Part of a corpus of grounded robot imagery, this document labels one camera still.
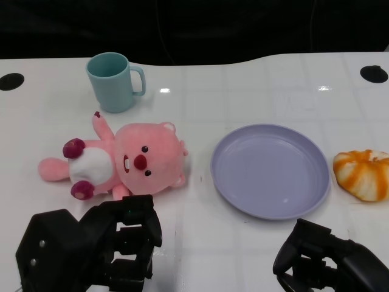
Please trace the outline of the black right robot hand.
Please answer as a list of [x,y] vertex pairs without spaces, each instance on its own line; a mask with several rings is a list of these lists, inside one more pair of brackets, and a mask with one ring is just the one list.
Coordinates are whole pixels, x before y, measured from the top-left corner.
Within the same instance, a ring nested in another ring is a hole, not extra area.
[[388,291],[388,268],[368,248],[299,218],[273,273],[284,291]]

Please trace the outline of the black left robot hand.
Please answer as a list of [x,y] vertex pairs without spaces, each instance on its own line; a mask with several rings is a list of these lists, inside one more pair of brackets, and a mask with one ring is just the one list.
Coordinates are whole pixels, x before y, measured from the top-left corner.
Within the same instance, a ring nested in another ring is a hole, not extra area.
[[16,252],[22,291],[142,291],[153,276],[162,229],[152,195],[126,196],[90,208],[35,214]]

